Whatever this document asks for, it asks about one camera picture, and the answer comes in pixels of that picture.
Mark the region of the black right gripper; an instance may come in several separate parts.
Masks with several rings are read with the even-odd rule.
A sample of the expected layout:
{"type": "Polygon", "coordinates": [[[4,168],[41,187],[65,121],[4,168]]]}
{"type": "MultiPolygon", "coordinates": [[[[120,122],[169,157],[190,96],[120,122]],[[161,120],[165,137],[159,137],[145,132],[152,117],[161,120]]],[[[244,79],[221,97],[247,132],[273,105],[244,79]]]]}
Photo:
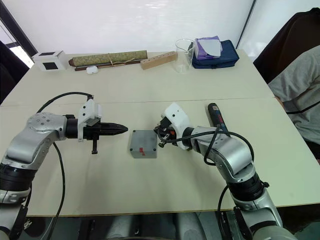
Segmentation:
{"type": "Polygon", "coordinates": [[[166,141],[168,140],[175,140],[176,139],[176,132],[171,126],[172,123],[169,121],[167,117],[164,117],[160,123],[153,129],[156,133],[160,142],[158,146],[163,148],[166,145],[166,141]]]}

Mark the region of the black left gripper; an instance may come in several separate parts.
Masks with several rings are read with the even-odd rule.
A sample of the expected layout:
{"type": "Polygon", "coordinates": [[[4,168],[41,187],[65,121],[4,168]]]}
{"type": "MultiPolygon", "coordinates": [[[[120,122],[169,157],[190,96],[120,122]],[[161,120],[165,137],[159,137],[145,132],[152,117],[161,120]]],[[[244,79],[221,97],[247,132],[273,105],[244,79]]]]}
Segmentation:
{"type": "Polygon", "coordinates": [[[92,141],[92,154],[98,153],[98,140],[101,136],[115,136],[119,134],[126,133],[128,128],[122,124],[101,122],[97,120],[92,126],[86,125],[83,128],[83,138],[87,141],[92,141]]]}

